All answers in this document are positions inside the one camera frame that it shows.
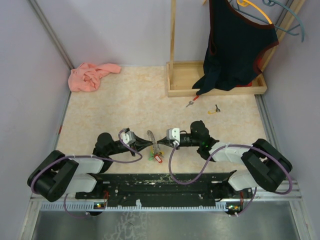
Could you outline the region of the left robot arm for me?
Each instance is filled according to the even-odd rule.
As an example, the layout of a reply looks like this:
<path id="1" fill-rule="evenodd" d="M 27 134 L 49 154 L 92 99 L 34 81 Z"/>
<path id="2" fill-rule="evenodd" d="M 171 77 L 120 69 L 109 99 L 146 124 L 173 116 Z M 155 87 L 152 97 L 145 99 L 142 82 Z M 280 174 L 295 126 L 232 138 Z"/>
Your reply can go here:
<path id="1" fill-rule="evenodd" d="M 113 140 L 107 133 L 101 133 L 90 155 L 65 155 L 52 151 L 27 179 L 27 185 L 34 194 L 49 202 L 55 202 L 64 194 L 84 192 L 97 199 L 103 195 L 104 186 L 98 183 L 96 174 L 103 174 L 113 163 L 133 164 L 140 161 L 140 153 L 153 145 L 125 128 Z"/>

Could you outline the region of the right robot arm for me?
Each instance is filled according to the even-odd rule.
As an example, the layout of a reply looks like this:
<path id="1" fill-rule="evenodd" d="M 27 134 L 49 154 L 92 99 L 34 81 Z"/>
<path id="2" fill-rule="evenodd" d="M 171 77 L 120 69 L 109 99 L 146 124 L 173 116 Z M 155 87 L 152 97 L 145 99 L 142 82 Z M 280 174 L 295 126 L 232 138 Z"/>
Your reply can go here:
<path id="1" fill-rule="evenodd" d="M 210 136 L 203 121 L 194 121 L 189 133 L 179 128 L 170 128 L 166 137 L 158 144 L 172 147 L 196 147 L 197 153 L 209 162 L 229 162 L 245 166 L 231 174 L 223 185 L 223 192 L 229 198 L 235 198 L 242 190 L 261 187 L 267 192 L 278 193 L 278 187 L 288 180 L 288 194 L 293 189 L 290 172 L 292 164 L 268 141 L 259 138 L 251 145 L 223 143 Z"/>

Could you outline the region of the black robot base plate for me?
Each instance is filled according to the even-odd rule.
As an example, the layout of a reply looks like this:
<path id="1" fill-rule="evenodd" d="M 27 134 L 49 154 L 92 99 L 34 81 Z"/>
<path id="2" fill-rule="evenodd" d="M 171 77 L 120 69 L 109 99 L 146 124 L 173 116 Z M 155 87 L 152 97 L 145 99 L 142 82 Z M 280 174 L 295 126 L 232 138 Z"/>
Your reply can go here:
<path id="1" fill-rule="evenodd" d="M 230 173 L 204 173 L 195 182 L 182 185 L 168 173 L 96 174 L 91 192 L 77 192 L 78 200 L 106 200 L 109 207 L 214 207 L 226 199 L 248 200 L 253 193 L 245 188 L 234 190 Z"/>

